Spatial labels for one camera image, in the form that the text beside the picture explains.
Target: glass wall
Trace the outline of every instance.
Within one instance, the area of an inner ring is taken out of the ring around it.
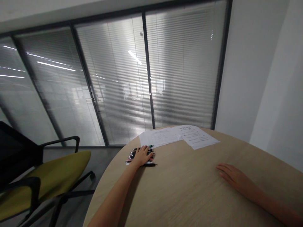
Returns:
[[[142,7],[0,39],[0,119],[38,144],[80,146],[125,145],[153,122],[212,128],[226,7]]]
[[[155,125],[211,128],[226,2],[146,14]]]
[[[152,129],[142,16],[77,27],[110,145]]]
[[[104,145],[69,27],[17,37],[33,71],[47,111],[63,137],[79,136],[80,146]]]
[[[35,143],[58,139],[11,38],[0,39],[0,107],[2,120]]]

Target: yellow-green seat cushion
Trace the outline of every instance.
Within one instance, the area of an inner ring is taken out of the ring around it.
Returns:
[[[43,202],[67,192],[83,173],[90,157],[90,151],[70,154],[38,166],[24,178],[40,178],[39,202]],[[30,204],[29,187],[19,187],[3,194],[0,197],[0,221],[28,209]]]

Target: chair armrest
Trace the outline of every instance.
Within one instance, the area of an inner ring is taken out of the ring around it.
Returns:
[[[72,140],[74,139],[76,141],[76,150],[75,153],[78,152],[78,148],[79,148],[79,143],[80,143],[80,137],[79,136],[73,136],[73,137],[68,137],[68,138],[64,138],[64,139],[60,139],[60,140],[55,140],[52,142],[48,142],[48,143],[44,143],[39,145],[40,147],[44,148],[47,145],[51,145],[51,144],[55,144],[55,143],[59,143],[59,142],[64,142],[64,141],[68,141],[68,140]]]
[[[0,187],[0,193],[22,186],[30,187],[32,191],[30,213],[32,213],[39,206],[40,185],[41,181],[39,177],[23,178],[19,181]]]

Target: floor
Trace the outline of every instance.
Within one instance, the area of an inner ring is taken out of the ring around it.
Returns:
[[[115,155],[119,152],[120,148],[79,149],[79,151],[84,150],[90,150],[92,152],[92,155],[83,175],[92,170],[96,174],[96,179],[91,181],[90,178],[87,178],[75,190],[95,189],[105,169],[107,168],[111,160],[115,157]],[[70,148],[46,149],[44,151],[43,161],[47,162],[65,156],[67,154],[71,154],[73,152],[73,149]],[[70,199],[67,203],[63,205],[56,227],[82,227],[91,199],[92,195]],[[52,210],[53,209],[51,209],[43,217],[36,221],[35,224],[32,225],[32,227],[47,227],[51,219]],[[0,227],[17,226],[18,222],[21,221],[26,214],[27,212],[0,223]]]

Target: light wood tabletop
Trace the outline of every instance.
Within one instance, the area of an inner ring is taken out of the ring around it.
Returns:
[[[203,129],[220,143],[193,150],[184,140],[155,148],[156,167],[137,171],[119,226],[284,226],[219,175],[218,163],[242,170],[261,189],[303,215],[303,173],[242,140]],[[138,137],[115,156],[104,172],[84,227],[126,168]]]

